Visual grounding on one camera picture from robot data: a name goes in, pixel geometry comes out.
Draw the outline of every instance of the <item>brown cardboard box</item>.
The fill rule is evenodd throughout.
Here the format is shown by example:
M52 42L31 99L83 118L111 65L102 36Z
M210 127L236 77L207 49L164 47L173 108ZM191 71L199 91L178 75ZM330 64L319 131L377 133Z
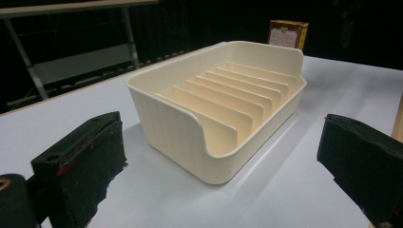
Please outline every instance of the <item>brown cardboard box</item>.
M270 22L269 45L303 49L309 23L284 20Z

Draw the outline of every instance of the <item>metal leg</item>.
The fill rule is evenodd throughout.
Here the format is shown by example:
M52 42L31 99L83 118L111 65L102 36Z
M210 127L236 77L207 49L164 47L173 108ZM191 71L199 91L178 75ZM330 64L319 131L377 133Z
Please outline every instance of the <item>metal leg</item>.
M137 55L136 44L134 43L133 31L131 29L128 7L122 8L122 14L125 20L125 31L127 36L127 48L130 54L131 64L137 69L139 68L139 57Z
M10 19L6 18L6 19L3 19L3 21L6 24L7 29L9 30L9 33L11 35L12 40L14 41L15 45L17 46L18 52L20 52L20 55L24 60L24 63L25 63L25 66L26 66L26 68L28 70L30 78L35 83L35 86L38 89L39 94L41 95L43 100L47 99L48 94L45 91L44 85L42 84L41 79L36 74L35 68L33 67L32 63L30 62L29 57L28 57L26 51L24 50L24 47L21 44L21 41L18 38L17 33L15 32L15 29L12 26L12 23L11 23Z

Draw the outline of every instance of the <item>background table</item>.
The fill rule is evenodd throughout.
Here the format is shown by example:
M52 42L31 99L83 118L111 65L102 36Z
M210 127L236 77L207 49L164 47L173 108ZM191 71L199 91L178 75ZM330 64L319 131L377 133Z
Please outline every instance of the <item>background table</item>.
M0 116L0 173L27 179L33 158L86 120L118 110L129 166L89 227L366 228L317 162L324 118L344 115L391 135L403 71L304 57L302 73L308 85L297 112L223 185L201 182L147 144L125 86L130 73Z

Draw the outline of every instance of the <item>cream plastic bin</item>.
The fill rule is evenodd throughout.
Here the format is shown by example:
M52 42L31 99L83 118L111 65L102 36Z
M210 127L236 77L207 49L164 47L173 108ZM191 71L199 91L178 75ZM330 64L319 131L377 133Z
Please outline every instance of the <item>cream plastic bin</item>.
M220 43L131 72L149 144L207 183L231 180L297 109L302 52Z

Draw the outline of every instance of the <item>plastic tray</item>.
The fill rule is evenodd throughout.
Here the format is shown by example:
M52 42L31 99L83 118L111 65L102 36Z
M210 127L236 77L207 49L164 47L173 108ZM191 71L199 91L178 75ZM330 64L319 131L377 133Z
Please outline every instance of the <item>plastic tray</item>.
M148 143L207 183L231 180L297 109L302 52L220 43L131 72Z

